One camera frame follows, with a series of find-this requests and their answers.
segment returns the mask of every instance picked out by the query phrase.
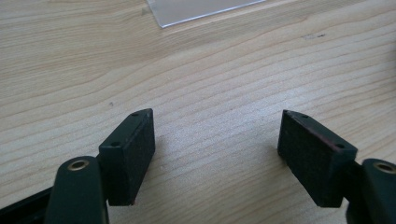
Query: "wood grain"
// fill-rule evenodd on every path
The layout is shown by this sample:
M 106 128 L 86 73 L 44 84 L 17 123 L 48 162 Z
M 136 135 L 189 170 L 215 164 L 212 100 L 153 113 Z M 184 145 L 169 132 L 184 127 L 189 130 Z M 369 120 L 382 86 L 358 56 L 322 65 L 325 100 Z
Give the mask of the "wood grain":
M 0 207 L 130 113 L 157 151 L 111 223 L 345 223 L 276 154 L 282 109 L 396 162 L 396 2 L 269 0 L 160 29 L 144 0 L 0 2 Z

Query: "light wood surface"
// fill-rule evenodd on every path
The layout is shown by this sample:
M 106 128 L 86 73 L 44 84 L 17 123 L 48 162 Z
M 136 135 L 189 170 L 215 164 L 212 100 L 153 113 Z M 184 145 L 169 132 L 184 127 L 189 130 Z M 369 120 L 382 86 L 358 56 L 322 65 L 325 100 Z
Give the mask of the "light wood surface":
M 276 154 L 281 111 L 396 162 L 396 1 L 269 0 L 166 29 L 144 0 L 0 2 L 0 207 L 154 110 L 156 154 L 111 223 L 345 223 Z

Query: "clear plastic sheet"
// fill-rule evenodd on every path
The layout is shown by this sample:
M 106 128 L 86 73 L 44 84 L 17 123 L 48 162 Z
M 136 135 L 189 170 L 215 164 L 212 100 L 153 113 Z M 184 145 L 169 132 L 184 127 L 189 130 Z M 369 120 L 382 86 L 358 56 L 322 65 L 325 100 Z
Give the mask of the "clear plastic sheet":
M 148 0 L 158 24 L 164 28 L 265 0 Z

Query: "black bracket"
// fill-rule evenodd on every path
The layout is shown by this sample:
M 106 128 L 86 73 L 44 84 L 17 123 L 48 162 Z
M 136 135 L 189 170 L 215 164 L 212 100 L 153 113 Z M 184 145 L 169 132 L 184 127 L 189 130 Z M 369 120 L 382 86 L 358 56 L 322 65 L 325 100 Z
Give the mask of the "black bracket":
M 358 165 L 355 147 L 289 110 L 283 111 L 277 151 L 318 206 L 340 207 L 345 197 L 349 224 L 396 223 L 395 164 L 368 159 Z
M 0 210 L 0 223 L 108 223 L 107 206 L 134 204 L 155 151 L 151 109 L 128 116 L 95 157 L 62 164 L 52 188 Z

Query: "small hole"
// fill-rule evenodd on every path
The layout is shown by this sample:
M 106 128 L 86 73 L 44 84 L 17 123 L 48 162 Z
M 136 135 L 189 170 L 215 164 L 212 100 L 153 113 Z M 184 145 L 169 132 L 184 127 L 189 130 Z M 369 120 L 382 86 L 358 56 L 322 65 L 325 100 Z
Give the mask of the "small hole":
M 119 147 L 120 146 L 120 142 L 112 142 L 111 146 L 113 147 Z
M 67 166 L 67 169 L 71 171 L 82 170 L 88 166 L 88 164 L 90 164 L 88 161 L 74 161 L 69 166 Z
M 337 147 L 339 147 L 339 148 L 345 148 L 345 146 L 344 145 L 342 145 L 342 144 L 335 144 Z
M 376 162 L 374 164 L 374 166 L 375 166 L 376 169 L 378 169 L 378 170 L 380 170 L 382 172 L 396 175 L 396 168 L 394 168 L 393 166 L 387 165 L 387 164 L 385 164 L 383 162 Z

